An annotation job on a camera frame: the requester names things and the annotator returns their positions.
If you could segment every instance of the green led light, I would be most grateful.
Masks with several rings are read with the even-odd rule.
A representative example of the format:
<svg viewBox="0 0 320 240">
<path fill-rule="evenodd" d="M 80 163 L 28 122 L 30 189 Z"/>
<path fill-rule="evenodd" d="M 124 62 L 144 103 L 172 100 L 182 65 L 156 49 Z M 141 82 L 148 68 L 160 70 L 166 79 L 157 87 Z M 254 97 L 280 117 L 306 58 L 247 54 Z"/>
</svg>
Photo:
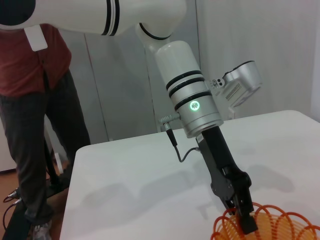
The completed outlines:
<svg viewBox="0 0 320 240">
<path fill-rule="evenodd" d="M 190 103 L 190 109 L 191 109 L 192 111 L 198 111 L 199 108 L 200 108 L 200 103 L 199 103 L 198 101 L 192 101 L 192 102 Z"/>
</svg>

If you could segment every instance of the person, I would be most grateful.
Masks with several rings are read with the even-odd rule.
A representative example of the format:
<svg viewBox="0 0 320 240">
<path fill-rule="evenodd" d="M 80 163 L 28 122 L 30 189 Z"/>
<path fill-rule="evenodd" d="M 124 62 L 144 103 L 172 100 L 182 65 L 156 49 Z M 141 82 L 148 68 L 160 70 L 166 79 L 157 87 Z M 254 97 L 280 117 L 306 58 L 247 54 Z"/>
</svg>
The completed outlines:
<svg viewBox="0 0 320 240">
<path fill-rule="evenodd" d="M 50 240 L 53 210 L 46 197 L 44 117 L 71 166 L 90 138 L 69 71 L 71 52 L 58 29 L 49 24 L 41 29 L 48 47 L 36 52 L 23 29 L 0 31 L 0 117 L 33 239 Z"/>
</svg>

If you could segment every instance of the black stand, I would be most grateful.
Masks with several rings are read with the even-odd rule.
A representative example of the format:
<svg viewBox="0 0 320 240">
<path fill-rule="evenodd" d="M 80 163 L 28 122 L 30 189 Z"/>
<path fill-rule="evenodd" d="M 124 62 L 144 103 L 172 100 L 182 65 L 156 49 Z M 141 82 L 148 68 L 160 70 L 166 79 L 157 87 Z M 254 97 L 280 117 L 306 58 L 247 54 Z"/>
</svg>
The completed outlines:
<svg viewBox="0 0 320 240">
<path fill-rule="evenodd" d="M 47 181 L 46 196 L 50 198 L 69 187 L 71 171 L 69 171 L 69 174 L 57 175 L 46 141 L 44 141 L 44 154 L 48 174 L 50 175 L 50 179 Z M 23 203 L 19 203 L 15 207 L 2 240 L 26 240 L 28 238 L 31 223 L 25 218 L 25 211 L 26 207 Z"/>
</svg>

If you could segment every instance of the gray pants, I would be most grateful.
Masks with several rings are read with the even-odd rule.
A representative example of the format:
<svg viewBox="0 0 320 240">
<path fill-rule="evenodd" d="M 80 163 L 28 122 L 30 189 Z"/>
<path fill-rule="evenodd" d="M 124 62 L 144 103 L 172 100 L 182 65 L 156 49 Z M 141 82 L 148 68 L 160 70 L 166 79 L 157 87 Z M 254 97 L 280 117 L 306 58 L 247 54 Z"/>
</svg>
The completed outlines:
<svg viewBox="0 0 320 240">
<path fill-rule="evenodd" d="M 21 197 L 27 207 L 25 217 L 34 225 L 45 224 L 53 216 L 46 197 L 45 114 L 72 166 L 77 150 L 90 145 L 71 73 L 68 71 L 54 89 L 49 89 L 46 74 L 43 80 L 45 93 L 0 95 L 1 120 L 10 154 L 17 164 Z"/>
</svg>

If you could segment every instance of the red shirt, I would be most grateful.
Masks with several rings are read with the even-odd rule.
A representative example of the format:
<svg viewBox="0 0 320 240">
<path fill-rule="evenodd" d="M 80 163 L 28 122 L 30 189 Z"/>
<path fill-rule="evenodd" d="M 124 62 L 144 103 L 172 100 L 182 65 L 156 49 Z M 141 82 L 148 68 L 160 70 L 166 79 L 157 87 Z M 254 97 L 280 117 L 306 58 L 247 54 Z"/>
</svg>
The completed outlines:
<svg viewBox="0 0 320 240">
<path fill-rule="evenodd" d="M 48 48 L 36 52 L 23 29 L 0 31 L 0 95 L 44 93 L 44 71 L 51 89 L 68 71 L 71 52 L 58 29 L 48 24 L 41 25 L 41 29 Z"/>
</svg>

